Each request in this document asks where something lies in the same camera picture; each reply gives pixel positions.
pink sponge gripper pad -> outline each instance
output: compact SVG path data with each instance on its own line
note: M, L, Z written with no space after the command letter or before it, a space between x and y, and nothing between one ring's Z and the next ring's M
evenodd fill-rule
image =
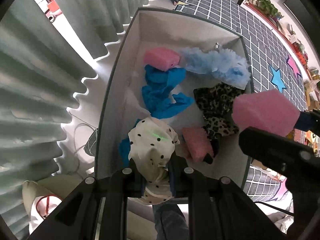
M144 54L144 63L151 65L159 70L168 69L179 64L180 55L172 49L154 48L149 49Z
M299 116L299 109L276 89L243 94L233 101L232 119L240 130L251 126L285 137Z
M202 162L207 153L213 156L210 140L202 127L182 128L182 134L194 162Z

jeans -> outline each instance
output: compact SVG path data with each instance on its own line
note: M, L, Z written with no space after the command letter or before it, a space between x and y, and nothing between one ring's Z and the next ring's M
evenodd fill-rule
M167 202L152 206L157 240L189 240L186 219L177 204Z

blue cloth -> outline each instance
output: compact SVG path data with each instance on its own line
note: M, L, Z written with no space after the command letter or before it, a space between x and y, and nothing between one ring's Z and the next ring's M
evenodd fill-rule
M171 68L164 72L150 65L145 66L147 86L142 87L143 101L152 117L170 118L185 110L194 100L183 93L172 95L176 103L171 103L170 92L186 77L184 68Z
M136 125L138 124L138 122L140 122L140 121L141 121L141 119L137 119L136 123L132 127L132 129L135 128ZM123 139L121 141L121 143L119 143L119 146L118 146L118 152L119 152L119 155L122 160L122 168L129 166L128 156L129 156L130 150L131 150L130 140L129 140L129 137L127 137L126 139Z

screw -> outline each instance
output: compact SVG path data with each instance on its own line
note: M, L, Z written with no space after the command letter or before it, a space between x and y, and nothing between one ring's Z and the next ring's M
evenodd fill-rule
M130 174L132 172L132 170L130 169L130 168L124 168L123 170L122 170L122 173L123 174Z
M86 184L92 184L94 183L94 177L87 177L84 182Z
M282 163L281 164L281 171L285 171L286 168L287 168L287 164Z
M194 170L193 170L193 168L186 167L186 168L184 168L184 172L185 172L186 174L191 174L191 173L194 172Z
M229 184L229 183L231 182L231 179L228 178L228 177L222 177L222 178L221 178L221 182L222 182L223 184Z
M306 151L301 151L301 152L300 152L300 156L301 156L302 159L304 159L304 160L306 160L306 161L308 161L308 160L311 159L310 153L308 153L308 152L306 152Z

polka dot cloth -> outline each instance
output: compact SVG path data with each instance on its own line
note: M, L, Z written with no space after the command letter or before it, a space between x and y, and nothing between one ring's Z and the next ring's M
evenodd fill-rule
M175 145L179 144L177 133L165 122L154 117L141 120L129 132L133 159L140 174L147 180L144 195L137 202L158 205L172 198L169 173L166 167Z

